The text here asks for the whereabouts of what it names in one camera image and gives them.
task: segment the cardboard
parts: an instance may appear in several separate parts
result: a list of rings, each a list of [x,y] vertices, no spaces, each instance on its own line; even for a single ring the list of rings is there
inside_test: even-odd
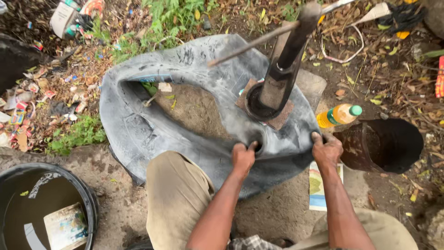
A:
[[[77,14],[75,9],[60,2],[49,21],[49,26],[58,37],[63,38],[66,28],[77,17]]]

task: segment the green bottle cap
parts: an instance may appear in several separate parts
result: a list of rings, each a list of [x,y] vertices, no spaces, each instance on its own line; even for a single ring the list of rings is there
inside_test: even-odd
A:
[[[359,105],[353,105],[350,107],[349,112],[352,116],[358,116],[362,114],[362,108]]]

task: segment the black bucket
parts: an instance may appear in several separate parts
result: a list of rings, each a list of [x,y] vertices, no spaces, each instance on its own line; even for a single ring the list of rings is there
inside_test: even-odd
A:
[[[51,249],[44,216],[79,202],[91,250],[99,225],[99,204],[94,191],[66,169],[47,163],[26,163],[0,173],[0,249]]]
[[[342,142],[341,160],[347,167],[401,174],[419,160],[424,140],[414,125],[402,119],[361,122],[333,134]]]

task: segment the finger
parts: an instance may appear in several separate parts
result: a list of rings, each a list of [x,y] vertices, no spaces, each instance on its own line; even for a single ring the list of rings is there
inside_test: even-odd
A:
[[[246,151],[247,147],[243,143],[236,143],[233,147],[233,151]]]
[[[324,136],[325,141],[327,143],[339,141],[334,135],[332,135],[330,133],[325,133],[323,136]]]
[[[258,142],[258,141],[253,141],[253,142],[250,144],[250,146],[248,147],[248,150],[255,151],[256,148],[258,147],[258,145],[259,145],[259,142]]]
[[[313,140],[313,143],[316,145],[322,145],[322,136],[318,132],[312,132],[311,133],[311,139]]]

